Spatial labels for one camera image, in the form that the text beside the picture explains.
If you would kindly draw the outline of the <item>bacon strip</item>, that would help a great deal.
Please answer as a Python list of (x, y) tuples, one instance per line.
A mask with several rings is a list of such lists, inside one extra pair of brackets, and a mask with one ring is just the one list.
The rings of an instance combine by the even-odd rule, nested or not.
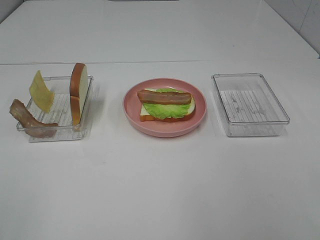
[(36, 120), (28, 111), (26, 106), (18, 99), (14, 99), (9, 113), (20, 122), (24, 128), (28, 128), (26, 133), (35, 138), (51, 138), (56, 134), (55, 129), (47, 129), (47, 127), (57, 127), (57, 123), (43, 123)]
[(137, 97), (142, 103), (161, 105), (186, 105), (192, 100), (192, 95), (188, 92), (157, 92), (146, 89), (138, 91)]

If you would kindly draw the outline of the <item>pink round plate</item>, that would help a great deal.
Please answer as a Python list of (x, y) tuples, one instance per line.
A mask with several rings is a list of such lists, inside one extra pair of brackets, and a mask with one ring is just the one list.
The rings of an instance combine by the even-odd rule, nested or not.
[[(195, 112), (186, 121), (140, 121), (142, 103), (139, 101), (137, 92), (150, 88), (174, 88), (189, 92), (195, 100)], [(160, 138), (178, 137), (193, 131), (204, 119), (207, 113), (207, 103), (202, 92), (192, 84), (174, 78), (154, 78), (142, 81), (128, 90), (123, 99), (124, 113), (130, 124), (142, 133)]]

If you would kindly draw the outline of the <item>clear right plastic tray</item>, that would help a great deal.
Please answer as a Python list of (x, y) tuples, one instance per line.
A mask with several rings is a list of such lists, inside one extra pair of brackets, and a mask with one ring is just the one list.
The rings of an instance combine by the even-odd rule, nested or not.
[(261, 73), (214, 74), (213, 94), (228, 137), (282, 134), (290, 118)]

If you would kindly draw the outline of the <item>clear plastic tray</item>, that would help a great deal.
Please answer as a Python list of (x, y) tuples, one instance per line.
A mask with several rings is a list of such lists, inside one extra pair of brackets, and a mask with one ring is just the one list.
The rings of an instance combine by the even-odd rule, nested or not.
[(282, 134), (290, 118), (261, 73), (214, 74), (213, 94), (228, 137)]
[(73, 125), (72, 113), (70, 105), (70, 80), (69, 76), (52, 76), (44, 77), (44, 82), (47, 88), (54, 92), (54, 101), (51, 106), (50, 112), (43, 112), (33, 101), (30, 99), (26, 108), (32, 116), (39, 122), (51, 124), (57, 123), (56, 127), (31, 127), (26, 128), (17, 123), (16, 129), (19, 132), (27, 133), (28, 131), (50, 131), (53, 133), (50, 137), (35, 137), (30, 136), (29, 142), (56, 142), (56, 141), (74, 141), (81, 140), (86, 137), (92, 127), (92, 114), (91, 105), (94, 93), (94, 77), (89, 75), (87, 77), (88, 90), (80, 123)]

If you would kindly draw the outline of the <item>clear left plastic tray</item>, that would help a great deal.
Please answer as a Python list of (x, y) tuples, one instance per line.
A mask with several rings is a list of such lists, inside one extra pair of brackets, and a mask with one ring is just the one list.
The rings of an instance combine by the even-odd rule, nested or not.
[(72, 113), (70, 105), (70, 80), (69, 76), (52, 76), (44, 77), (44, 82), (47, 88), (54, 92), (54, 101), (51, 106), (50, 112), (43, 112), (33, 101), (30, 99), (26, 108), (32, 116), (39, 122), (51, 124), (57, 123), (56, 127), (31, 127), (26, 128), (17, 123), (16, 129), (19, 132), (27, 133), (28, 131), (50, 131), (53, 133), (50, 137), (35, 137), (30, 136), (29, 142), (56, 142), (56, 141), (74, 141), (81, 140), (86, 137), (92, 127), (92, 114), (91, 105), (94, 93), (94, 77), (89, 75), (87, 77), (88, 90), (80, 123), (73, 125)]

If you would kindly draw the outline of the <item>yellow cheese slice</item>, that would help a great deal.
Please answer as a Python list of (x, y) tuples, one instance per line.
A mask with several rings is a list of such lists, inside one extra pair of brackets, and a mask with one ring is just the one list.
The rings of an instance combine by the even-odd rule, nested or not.
[(40, 70), (38, 70), (33, 77), (33, 81), (29, 87), (29, 93), (37, 107), (48, 114), (54, 103), (55, 94), (47, 88)]

